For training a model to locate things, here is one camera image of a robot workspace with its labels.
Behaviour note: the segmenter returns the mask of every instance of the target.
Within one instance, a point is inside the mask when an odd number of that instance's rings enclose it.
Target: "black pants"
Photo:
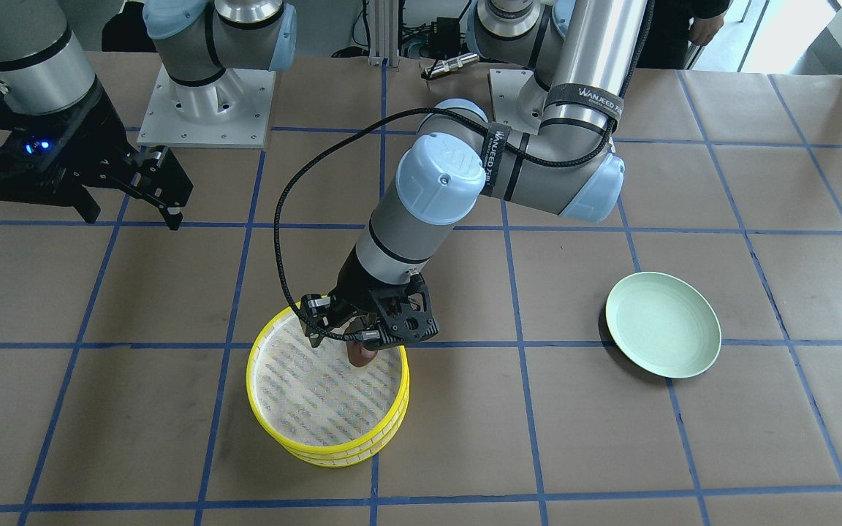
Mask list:
[[[651,29],[648,30],[638,67],[684,69],[693,16],[691,7],[684,2],[656,0]]]

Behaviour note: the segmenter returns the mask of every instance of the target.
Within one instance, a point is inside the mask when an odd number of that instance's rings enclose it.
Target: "person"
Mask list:
[[[655,0],[638,67],[684,69],[689,43],[709,44],[723,27],[727,9],[729,0]]]

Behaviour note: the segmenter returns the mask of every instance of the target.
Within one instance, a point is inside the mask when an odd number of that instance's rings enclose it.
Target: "light blue joint cap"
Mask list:
[[[477,117],[482,119],[482,122],[488,123],[489,119],[485,116],[485,111],[482,111],[482,108],[477,106],[477,103],[472,102],[471,100],[467,99],[447,99],[441,100],[441,102],[437,103],[437,107],[440,110],[470,110],[473,113],[477,114]],[[421,124],[418,124],[418,129],[421,129],[421,126],[424,126],[425,122],[428,122],[428,119],[432,116],[432,113],[428,113],[425,115],[424,120],[421,121]]]
[[[275,52],[271,54],[271,64],[268,71],[287,71],[295,60],[297,49],[297,11],[290,3],[284,3],[284,13],[281,14],[281,32],[275,43]]]
[[[146,0],[141,19],[151,39],[170,39],[200,19],[205,7],[207,0]]]
[[[561,38],[567,37],[567,29],[571,27],[571,15],[574,14],[575,0],[558,0],[554,4],[554,10],[551,11],[551,17],[554,19],[554,27],[558,29],[558,34]]]
[[[626,164],[622,159],[611,153],[606,154],[606,159],[558,216],[588,223],[599,223],[606,219],[615,201],[619,199],[625,171]]]
[[[472,53],[482,56],[477,46],[477,0],[472,0],[470,9],[467,9],[467,47]]]
[[[408,212],[427,224],[454,224],[485,186],[479,154],[451,134],[424,134],[401,157],[395,189]]]

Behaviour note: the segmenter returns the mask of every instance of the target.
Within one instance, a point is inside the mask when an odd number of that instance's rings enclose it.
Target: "yellow sieve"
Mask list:
[[[351,366],[344,342],[311,348],[290,308],[262,329],[246,368],[255,419],[292,455],[327,467],[362,462],[387,445],[404,419],[408,390],[404,347]]]

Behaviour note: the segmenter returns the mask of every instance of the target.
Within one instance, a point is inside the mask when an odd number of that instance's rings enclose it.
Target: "person's hand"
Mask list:
[[[691,40],[696,46],[706,46],[713,40],[721,27],[723,27],[723,15],[716,15],[711,19],[695,17],[691,32],[688,33],[688,40]]]

